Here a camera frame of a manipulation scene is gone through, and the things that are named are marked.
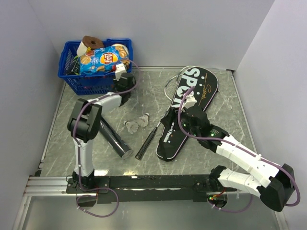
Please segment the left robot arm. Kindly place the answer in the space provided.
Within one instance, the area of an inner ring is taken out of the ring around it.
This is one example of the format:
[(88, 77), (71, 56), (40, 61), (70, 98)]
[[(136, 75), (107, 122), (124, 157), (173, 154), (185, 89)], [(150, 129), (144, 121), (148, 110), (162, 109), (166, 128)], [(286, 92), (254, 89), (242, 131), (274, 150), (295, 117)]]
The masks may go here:
[(67, 129), (75, 146), (75, 167), (72, 178), (85, 193), (95, 187), (93, 165), (93, 141), (100, 128), (101, 115), (122, 106), (130, 98), (136, 87), (132, 73), (122, 73), (119, 80), (114, 80), (114, 88), (106, 94), (86, 100), (76, 101)]

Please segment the white shuttlecock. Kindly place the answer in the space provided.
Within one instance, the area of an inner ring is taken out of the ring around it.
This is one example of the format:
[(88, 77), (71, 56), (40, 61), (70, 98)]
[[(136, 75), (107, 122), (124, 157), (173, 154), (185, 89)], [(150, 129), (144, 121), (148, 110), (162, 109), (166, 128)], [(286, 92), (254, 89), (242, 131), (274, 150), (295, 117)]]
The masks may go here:
[(124, 125), (130, 134), (136, 133), (139, 128), (138, 123), (135, 121), (124, 121)]
[(149, 113), (145, 113), (143, 116), (140, 116), (136, 121), (140, 127), (146, 127), (149, 124)]

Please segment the black shuttlecock tube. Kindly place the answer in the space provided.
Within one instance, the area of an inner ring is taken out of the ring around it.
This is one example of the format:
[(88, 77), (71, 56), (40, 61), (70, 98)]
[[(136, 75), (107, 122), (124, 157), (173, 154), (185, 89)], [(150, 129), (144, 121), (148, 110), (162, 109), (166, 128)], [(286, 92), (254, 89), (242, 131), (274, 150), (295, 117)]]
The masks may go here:
[(102, 116), (100, 117), (99, 132), (122, 160), (133, 153), (133, 150)]

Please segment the black racket cover bag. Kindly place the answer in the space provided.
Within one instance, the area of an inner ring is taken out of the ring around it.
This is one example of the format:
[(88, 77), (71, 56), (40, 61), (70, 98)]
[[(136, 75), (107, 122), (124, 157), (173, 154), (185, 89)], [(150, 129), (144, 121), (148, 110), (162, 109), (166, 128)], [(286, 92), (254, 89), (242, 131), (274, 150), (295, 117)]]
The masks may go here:
[(163, 131), (160, 136), (156, 155), (163, 161), (172, 161), (188, 140), (178, 125), (178, 109), (197, 106), (205, 111), (218, 91), (219, 81), (210, 70), (189, 66), (180, 71), (174, 80), (165, 87), (165, 94), (171, 99), (166, 115), (161, 119)]

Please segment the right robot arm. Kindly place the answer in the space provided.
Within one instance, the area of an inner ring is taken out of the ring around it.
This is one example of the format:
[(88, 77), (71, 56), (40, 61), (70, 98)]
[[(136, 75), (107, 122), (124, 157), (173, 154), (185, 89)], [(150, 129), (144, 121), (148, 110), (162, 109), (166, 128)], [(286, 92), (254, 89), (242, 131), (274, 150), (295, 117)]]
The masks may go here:
[(194, 138), (204, 148), (223, 156), (241, 167), (245, 173), (217, 166), (211, 172), (210, 187), (215, 191), (233, 188), (260, 198), (268, 208), (280, 212), (296, 190), (295, 174), (288, 164), (279, 165), (256, 154), (227, 131), (208, 120), (197, 106), (180, 110), (171, 108), (161, 120), (164, 126), (177, 129)]

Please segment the blue plastic basket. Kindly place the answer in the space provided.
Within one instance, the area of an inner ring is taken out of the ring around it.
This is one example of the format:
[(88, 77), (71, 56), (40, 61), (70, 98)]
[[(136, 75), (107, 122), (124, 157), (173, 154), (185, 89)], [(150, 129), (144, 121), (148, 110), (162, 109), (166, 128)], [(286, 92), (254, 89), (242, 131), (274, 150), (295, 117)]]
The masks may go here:
[(105, 71), (92, 72), (90, 68), (98, 65), (101, 58), (94, 57), (90, 67), (79, 67), (73, 72), (73, 66), (80, 65), (80, 59), (77, 58), (77, 48), (80, 41), (68, 41), (65, 43), (59, 60), (58, 77), (72, 88), (77, 95), (105, 94), (114, 88), (115, 61), (108, 62)]

